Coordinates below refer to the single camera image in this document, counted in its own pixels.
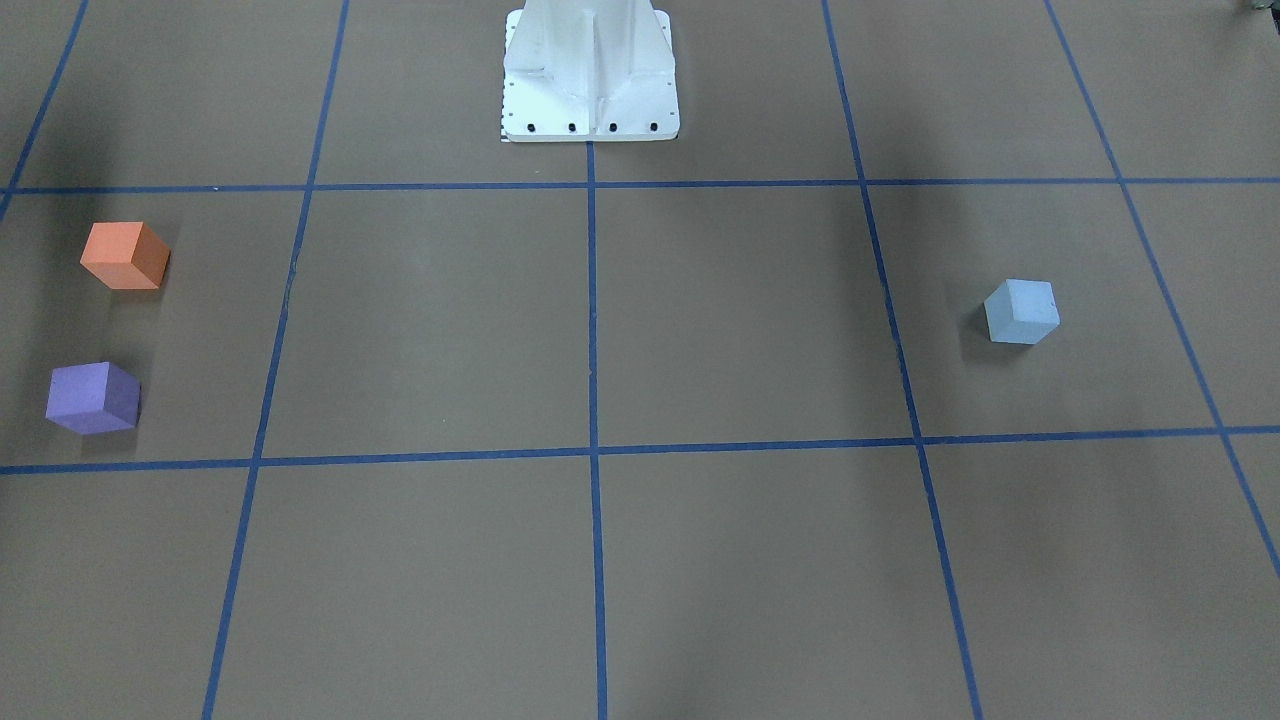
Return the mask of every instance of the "gray floor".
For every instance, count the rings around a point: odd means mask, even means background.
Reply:
[[[0,717],[1280,716],[1266,13],[664,0],[585,149],[516,4],[0,4]]]

